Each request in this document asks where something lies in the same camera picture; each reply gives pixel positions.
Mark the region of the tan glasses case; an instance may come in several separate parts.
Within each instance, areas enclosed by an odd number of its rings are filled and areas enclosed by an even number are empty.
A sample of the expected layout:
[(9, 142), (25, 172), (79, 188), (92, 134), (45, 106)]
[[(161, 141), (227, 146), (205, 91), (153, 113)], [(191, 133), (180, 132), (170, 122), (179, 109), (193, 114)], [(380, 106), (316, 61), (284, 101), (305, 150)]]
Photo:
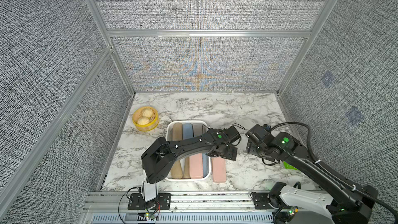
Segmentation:
[(184, 160), (184, 170), (183, 170), (183, 178), (184, 179), (190, 179), (190, 158), (187, 157)]
[(176, 161), (171, 168), (172, 179), (183, 179), (183, 170), (180, 161)]
[(172, 141), (181, 141), (181, 140), (183, 140), (182, 123), (176, 123), (173, 125)]

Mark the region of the tan glasses case front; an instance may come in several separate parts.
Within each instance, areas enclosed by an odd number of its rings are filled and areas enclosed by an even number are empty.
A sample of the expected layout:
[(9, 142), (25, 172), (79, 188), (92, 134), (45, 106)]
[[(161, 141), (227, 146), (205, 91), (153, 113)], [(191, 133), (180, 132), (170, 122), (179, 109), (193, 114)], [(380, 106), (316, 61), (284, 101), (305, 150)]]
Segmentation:
[(182, 123), (176, 123), (173, 125), (172, 141), (181, 141), (181, 140), (183, 140)]

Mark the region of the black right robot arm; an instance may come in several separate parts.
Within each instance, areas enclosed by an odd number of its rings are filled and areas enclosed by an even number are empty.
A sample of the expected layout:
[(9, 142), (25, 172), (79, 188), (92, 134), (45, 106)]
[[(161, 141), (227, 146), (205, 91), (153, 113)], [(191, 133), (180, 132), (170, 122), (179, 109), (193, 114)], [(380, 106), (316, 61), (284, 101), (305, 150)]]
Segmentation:
[(255, 125), (248, 137), (246, 152), (273, 166), (285, 162), (298, 169), (325, 192), (310, 191), (277, 182), (267, 195), (274, 208), (295, 206), (331, 219), (336, 224), (366, 224), (369, 222), (378, 192), (371, 186), (361, 187), (316, 159), (309, 149), (287, 132), (272, 135), (269, 125)]

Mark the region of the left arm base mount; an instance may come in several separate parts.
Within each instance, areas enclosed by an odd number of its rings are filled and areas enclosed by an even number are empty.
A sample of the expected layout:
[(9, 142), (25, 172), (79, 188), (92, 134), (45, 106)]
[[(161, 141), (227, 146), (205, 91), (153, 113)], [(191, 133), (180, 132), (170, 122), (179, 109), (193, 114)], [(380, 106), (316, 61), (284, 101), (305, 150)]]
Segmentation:
[(155, 208), (160, 210), (169, 210), (171, 205), (171, 194), (161, 193), (152, 200), (144, 200), (142, 195), (139, 193), (130, 194), (127, 209), (128, 210), (154, 210)]

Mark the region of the tan glasses case back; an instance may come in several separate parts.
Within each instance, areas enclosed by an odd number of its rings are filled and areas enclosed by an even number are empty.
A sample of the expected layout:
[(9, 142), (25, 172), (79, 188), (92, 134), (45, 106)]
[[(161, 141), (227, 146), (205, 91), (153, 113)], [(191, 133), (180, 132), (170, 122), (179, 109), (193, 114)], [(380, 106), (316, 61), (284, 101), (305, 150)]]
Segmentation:
[(184, 170), (183, 170), (183, 178), (184, 179), (190, 179), (190, 158), (187, 157), (184, 160)]

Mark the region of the grey rectangular glasses case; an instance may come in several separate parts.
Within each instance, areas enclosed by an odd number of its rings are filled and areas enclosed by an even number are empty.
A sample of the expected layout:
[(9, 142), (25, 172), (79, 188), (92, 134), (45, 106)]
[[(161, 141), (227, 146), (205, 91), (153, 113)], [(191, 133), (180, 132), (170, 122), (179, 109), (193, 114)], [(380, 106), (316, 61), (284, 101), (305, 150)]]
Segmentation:
[(204, 131), (204, 127), (202, 123), (193, 123), (193, 136), (194, 137), (198, 137), (198, 136), (202, 136), (203, 131)]

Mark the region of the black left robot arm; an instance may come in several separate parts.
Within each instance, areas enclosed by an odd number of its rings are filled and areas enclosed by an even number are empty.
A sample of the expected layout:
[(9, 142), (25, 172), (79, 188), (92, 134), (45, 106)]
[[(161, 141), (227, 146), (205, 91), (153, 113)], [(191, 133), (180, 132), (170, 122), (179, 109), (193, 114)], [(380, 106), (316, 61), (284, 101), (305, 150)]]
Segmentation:
[(141, 156), (146, 175), (146, 182), (141, 189), (143, 199), (151, 201), (145, 196), (148, 185), (164, 180), (176, 161), (200, 153), (235, 161), (240, 141), (241, 135), (234, 126), (227, 129), (210, 128), (199, 136), (181, 141), (167, 141), (165, 137), (156, 139)]

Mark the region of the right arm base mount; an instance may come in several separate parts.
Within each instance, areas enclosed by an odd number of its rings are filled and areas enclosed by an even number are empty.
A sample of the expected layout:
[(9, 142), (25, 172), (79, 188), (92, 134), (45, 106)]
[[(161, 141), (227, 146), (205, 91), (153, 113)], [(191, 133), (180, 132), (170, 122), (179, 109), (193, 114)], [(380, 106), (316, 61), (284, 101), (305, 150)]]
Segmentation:
[(267, 192), (251, 192), (250, 198), (256, 210), (291, 209), (292, 206), (284, 204), (281, 200), (271, 200)]

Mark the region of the pink glasses case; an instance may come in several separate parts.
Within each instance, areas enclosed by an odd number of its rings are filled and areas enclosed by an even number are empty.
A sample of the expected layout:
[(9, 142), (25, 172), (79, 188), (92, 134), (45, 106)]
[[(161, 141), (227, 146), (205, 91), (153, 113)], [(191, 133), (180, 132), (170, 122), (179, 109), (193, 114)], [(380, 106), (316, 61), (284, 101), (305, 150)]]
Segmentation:
[(204, 170), (203, 170), (203, 156), (201, 153), (192, 155), (189, 157), (190, 161), (190, 177), (191, 179), (199, 179), (203, 178)]
[(223, 158), (212, 158), (212, 177), (215, 183), (227, 181), (226, 161)]

